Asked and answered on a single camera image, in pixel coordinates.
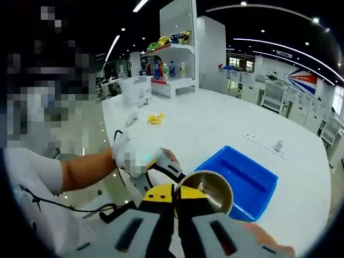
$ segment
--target white glove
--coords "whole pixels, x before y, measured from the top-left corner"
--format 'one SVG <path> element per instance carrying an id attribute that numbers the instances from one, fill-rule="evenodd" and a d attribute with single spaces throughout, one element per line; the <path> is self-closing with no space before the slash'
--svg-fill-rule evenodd
<path id="1" fill-rule="evenodd" d="M 132 177 L 139 177 L 146 170 L 145 160 L 136 157 L 136 151 L 130 144 L 129 133 L 117 135 L 112 146 L 112 158 L 120 169 L 124 169 Z"/>

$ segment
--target person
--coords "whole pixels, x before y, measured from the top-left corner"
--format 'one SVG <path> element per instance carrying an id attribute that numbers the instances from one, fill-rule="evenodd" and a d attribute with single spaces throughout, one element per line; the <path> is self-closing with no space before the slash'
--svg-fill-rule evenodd
<path id="1" fill-rule="evenodd" d="M 122 152 L 127 139 L 120 138 L 103 153 L 80 156 L 68 161 L 43 157 L 26 148 L 4 149 L 6 170 L 14 196 L 27 222 L 37 236 L 55 254 L 61 255 L 96 239 L 92 226 L 84 219 L 74 217 L 70 210 L 46 202 L 32 202 L 36 196 L 57 202 L 54 194 L 89 187 L 112 173 L 123 163 Z M 178 162 L 170 150 L 170 158 Z M 295 255 L 292 247 L 279 246 L 262 228 L 252 223 L 243 226 L 255 235 L 258 243 Z"/>

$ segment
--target ceiling light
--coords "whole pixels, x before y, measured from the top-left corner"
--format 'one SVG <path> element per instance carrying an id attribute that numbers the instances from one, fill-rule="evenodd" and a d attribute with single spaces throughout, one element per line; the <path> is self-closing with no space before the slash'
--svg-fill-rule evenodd
<path id="1" fill-rule="evenodd" d="M 314 70 L 312 70 L 311 68 L 309 68 L 309 67 L 307 67 L 307 66 L 304 66 L 303 64 L 294 62 L 294 61 L 292 61 L 292 60 L 290 60 L 290 59 L 287 59 L 287 58 L 282 58 L 282 57 L 277 56 L 277 55 L 271 55 L 271 54 L 264 53 L 264 52 L 259 52 L 259 51 L 253 51 L 253 52 L 254 52 L 254 53 L 258 53 L 258 54 L 273 56 L 273 57 L 275 57 L 275 58 L 280 58 L 280 59 L 287 60 L 287 61 L 289 61 L 289 62 L 295 63 L 296 65 L 302 66 L 302 67 L 306 68 L 307 70 L 309 70 L 309 73 L 310 73 L 310 71 L 312 71 L 313 73 L 319 75 L 320 77 L 324 78 L 325 80 L 327 80 L 330 84 L 332 84 L 332 85 L 334 86 L 334 83 L 331 82 L 328 78 L 322 76 L 322 75 L 321 75 L 320 73 L 318 73 L 317 71 L 314 71 Z"/>
<path id="2" fill-rule="evenodd" d="M 133 10 L 133 12 L 138 12 L 138 11 L 140 11 L 140 9 L 142 8 L 142 6 L 144 6 L 147 2 L 148 2 L 148 0 L 141 0 L 141 2 L 135 7 L 135 9 Z"/>
<path id="3" fill-rule="evenodd" d="M 109 50 L 109 52 L 108 52 L 108 54 L 107 54 L 107 56 L 106 56 L 106 58 L 105 58 L 105 62 L 108 60 L 108 58 L 109 58 L 109 56 L 110 56 L 110 54 L 111 54 L 111 51 L 112 51 L 114 45 L 117 43 L 118 39 L 119 39 L 119 35 L 117 35 L 117 36 L 115 37 L 115 39 L 114 39 L 114 41 L 113 41 L 113 43 L 112 43 L 112 45 L 111 45 L 111 47 L 110 47 L 110 50 Z"/>
<path id="4" fill-rule="evenodd" d="M 260 42 L 260 43 L 266 43 L 266 44 L 271 44 L 271 45 L 274 45 L 274 46 L 278 46 L 278 47 L 284 47 L 284 48 L 287 48 L 287 49 L 290 49 L 290 50 L 293 50 L 297 53 L 300 53 L 300 54 L 303 54 L 315 61 L 317 61 L 318 63 L 322 64 L 323 66 L 325 66 L 327 69 L 329 69 L 331 72 L 333 72 L 336 76 L 338 76 L 339 79 L 341 79 L 343 82 L 344 82 L 344 78 L 340 76 L 340 74 L 338 74 L 335 70 L 333 70 L 330 66 L 328 66 L 327 64 L 321 62 L 320 60 L 312 57 L 311 55 L 308 55 L 300 50 L 297 50 L 297 49 L 294 49 L 294 48 L 291 48 L 291 47 L 287 47 L 287 46 L 284 46 L 284 45 L 281 45 L 281 44 L 277 44 L 277 43 L 273 43 L 273 42 L 269 42 L 269 41 L 263 41 L 263 40 L 257 40 L 257 39 L 243 39 L 243 38 L 234 38 L 234 40 L 245 40 L 245 41 L 253 41 L 253 42 Z"/>

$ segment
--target white tabletop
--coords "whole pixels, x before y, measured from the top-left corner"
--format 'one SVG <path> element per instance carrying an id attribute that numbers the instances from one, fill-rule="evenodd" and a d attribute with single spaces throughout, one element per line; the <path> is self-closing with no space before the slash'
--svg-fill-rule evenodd
<path id="1" fill-rule="evenodd" d="M 131 111 L 123 107 L 122 95 L 102 105 L 112 144 L 115 130 L 125 129 Z M 153 97 L 137 112 L 139 120 L 128 128 L 136 150 L 171 149 L 185 174 L 225 145 L 276 174 L 276 190 L 257 223 L 280 245 L 290 245 L 301 255 L 324 230 L 331 180 L 323 143 L 315 134 L 257 105 L 202 89 L 173 101 Z M 147 116 L 159 113 L 165 115 L 162 124 L 148 125 Z M 270 150 L 279 140 L 281 156 Z M 169 182 L 161 173 L 154 177 L 158 183 Z"/>

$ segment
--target shelf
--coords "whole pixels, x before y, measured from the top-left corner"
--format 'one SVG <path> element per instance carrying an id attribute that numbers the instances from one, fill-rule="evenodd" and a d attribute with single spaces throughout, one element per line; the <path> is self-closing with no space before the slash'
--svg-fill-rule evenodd
<path id="1" fill-rule="evenodd" d="M 167 81 L 157 80 L 152 78 L 152 83 L 161 84 L 161 85 L 170 85 L 175 89 L 184 88 L 195 85 L 195 80 L 192 78 L 176 78 L 176 79 L 169 79 Z"/>
<path id="2" fill-rule="evenodd" d="M 161 47 L 157 47 L 154 50 L 151 51 L 147 51 L 145 54 L 143 54 L 142 56 L 150 56 L 150 55 L 159 55 L 162 52 L 166 52 L 166 51 L 171 51 L 171 49 L 187 49 L 189 50 L 192 54 L 194 53 L 194 47 L 189 46 L 189 45 L 182 45 L 182 44 L 167 44 L 167 45 L 163 45 Z"/>

